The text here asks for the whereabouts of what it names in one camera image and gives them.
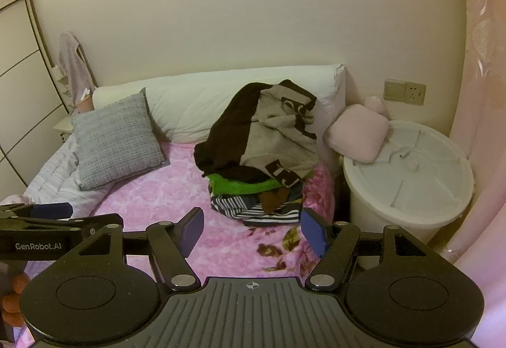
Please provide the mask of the left hand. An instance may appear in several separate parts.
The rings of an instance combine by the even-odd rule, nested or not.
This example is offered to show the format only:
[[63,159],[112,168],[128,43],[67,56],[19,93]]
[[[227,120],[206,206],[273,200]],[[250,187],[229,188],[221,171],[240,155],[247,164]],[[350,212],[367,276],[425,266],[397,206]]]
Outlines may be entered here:
[[1,298],[1,314],[5,323],[12,327],[23,327],[20,297],[30,278],[26,273],[20,273],[11,279],[12,291]]

